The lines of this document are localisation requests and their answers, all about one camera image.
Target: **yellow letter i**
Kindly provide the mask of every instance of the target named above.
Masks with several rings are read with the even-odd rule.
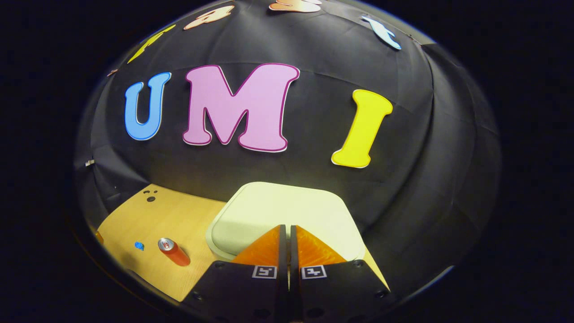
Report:
[[[371,162],[369,151],[383,118],[393,111],[393,105],[386,98],[367,90],[353,91],[357,104],[355,119],[343,148],[331,156],[333,164],[364,168]]]

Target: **wooden table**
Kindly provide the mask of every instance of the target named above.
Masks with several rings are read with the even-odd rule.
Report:
[[[150,184],[115,209],[98,232],[107,252],[122,267],[181,302],[217,260],[205,241],[205,233],[225,204]],[[191,264],[180,267],[163,255],[157,246],[162,237],[175,241]],[[143,243],[143,251],[134,246],[136,241]],[[369,250],[364,260],[388,288]]]

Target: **foam letter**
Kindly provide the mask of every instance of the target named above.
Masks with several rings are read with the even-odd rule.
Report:
[[[277,0],[269,9],[277,11],[316,12],[321,10],[319,0]]]
[[[227,17],[231,14],[231,9],[233,9],[234,7],[235,6],[225,6],[204,13],[201,16],[195,18],[194,21],[188,23],[185,27],[183,27],[183,30],[188,30],[193,27],[197,27],[201,24],[207,24],[208,22],[220,20],[221,18]]]
[[[205,118],[209,117],[219,141],[227,145],[247,114],[245,131],[238,140],[241,146],[266,152],[286,150],[283,108],[289,85],[298,77],[299,70],[294,66],[263,64],[233,94],[219,66],[194,68],[186,76],[191,92],[188,130],[183,140],[190,145],[209,144],[212,136],[205,129]]]
[[[401,46],[399,45],[399,43],[397,43],[396,41],[394,41],[390,37],[390,36],[394,37],[395,36],[394,33],[392,31],[386,29],[382,23],[375,21],[375,20],[372,20],[370,18],[367,18],[365,16],[363,16],[361,18],[363,18],[363,20],[366,20],[371,24],[373,31],[375,32],[375,34],[377,34],[377,36],[379,36],[379,38],[381,38],[383,41],[385,41],[387,44],[391,45],[392,47],[394,47],[396,49],[401,49]]]
[[[126,130],[136,140],[148,140],[160,130],[161,110],[164,94],[164,84],[172,77],[170,72],[160,73],[152,77],[148,86],[152,89],[149,97],[149,117],[142,124],[138,121],[138,97],[144,87],[142,82],[136,83],[126,90]]]
[[[153,44],[153,42],[156,41],[158,38],[160,38],[161,35],[163,35],[165,32],[168,32],[173,27],[175,27],[175,25],[167,27],[164,30],[162,30],[162,31],[158,32],[157,34],[153,35],[152,37],[150,37],[150,39],[148,39],[148,41],[146,41],[145,44],[142,45],[142,47],[140,47],[137,52],[135,52],[134,56],[132,56],[130,58],[130,60],[127,61],[127,64],[129,64],[132,60],[134,60],[136,57],[141,55],[141,53],[143,53],[149,45]]]
[[[355,119],[343,148],[333,153],[331,161],[336,165],[364,168],[371,162],[369,151],[383,117],[393,111],[393,105],[367,90],[353,91],[353,100],[357,103]]]

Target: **dark background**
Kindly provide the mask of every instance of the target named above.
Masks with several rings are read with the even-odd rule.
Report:
[[[5,322],[169,322],[76,242],[72,154],[109,65],[192,1],[5,2],[2,42]],[[458,57],[502,133],[499,201],[465,262],[389,321],[567,322],[572,306],[572,3],[379,1]]]

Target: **can lid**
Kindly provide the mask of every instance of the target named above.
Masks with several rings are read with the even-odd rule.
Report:
[[[159,246],[160,250],[170,251],[171,249],[173,249],[173,246],[175,245],[175,243],[174,243],[173,240],[171,240],[171,239],[161,238],[161,239],[157,242],[157,245]]]

